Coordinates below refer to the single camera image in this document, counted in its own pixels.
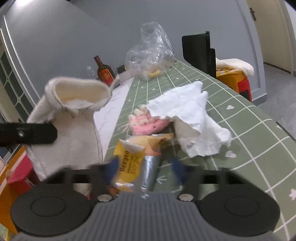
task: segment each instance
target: grid pattern tablecloth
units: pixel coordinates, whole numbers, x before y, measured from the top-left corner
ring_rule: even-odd
[[[281,217],[275,233],[288,240],[296,233],[296,144],[294,141],[244,97],[207,74],[176,61],[163,75],[150,81],[136,77],[127,94],[105,158],[110,158],[118,139],[125,139],[130,130],[123,131],[127,116],[141,104],[156,98],[165,91],[194,81],[203,83],[208,92],[207,113],[220,126],[232,133],[229,148],[223,146],[214,156],[189,158],[177,140],[162,151],[155,191],[178,193],[182,186],[176,181],[167,162],[171,155],[178,156],[189,165],[201,165],[205,169],[227,167],[254,183],[273,197],[281,208]],[[174,131],[170,124],[164,132]],[[204,185],[203,195],[215,190],[213,185]]]

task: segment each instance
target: black chair backrest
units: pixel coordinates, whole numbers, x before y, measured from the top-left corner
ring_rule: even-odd
[[[193,67],[216,77],[215,49],[210,47],[210,32],[182,37],[183,57]]]

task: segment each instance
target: clear plastic bag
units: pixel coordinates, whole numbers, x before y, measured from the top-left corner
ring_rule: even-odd
[[[174,52],[164,29],[156,22],[141,28],[141,43],[126,54],[126,68],[145,80],[167,71],[174,62]]]

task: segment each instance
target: screw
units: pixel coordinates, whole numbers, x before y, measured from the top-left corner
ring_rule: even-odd
[[[109,202],[112,200],[112,196],[109,194],[101,194],[98,196],[99,202]]]
[[[24,137],[24,136],[25,136],[25,134],[24,134],[24,132],[23,132],[23,131],[18,131],[18,133],[17,133],[17,134],[18,134],[18,136],[19,136],[19,137]]]
[[[183,193],[179,195],[179,199],[183,202],[190,202],[193,200],[193,196],[191,194]]]

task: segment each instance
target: pink and white knitted item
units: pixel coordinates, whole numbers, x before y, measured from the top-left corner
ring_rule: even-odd
[[[129,115],[128,120],[129,128],[136,136],[159,133],[170,123],[170,120],[151,117],[146,105],[141,105],[140,109],[134,109],[133,115]]]

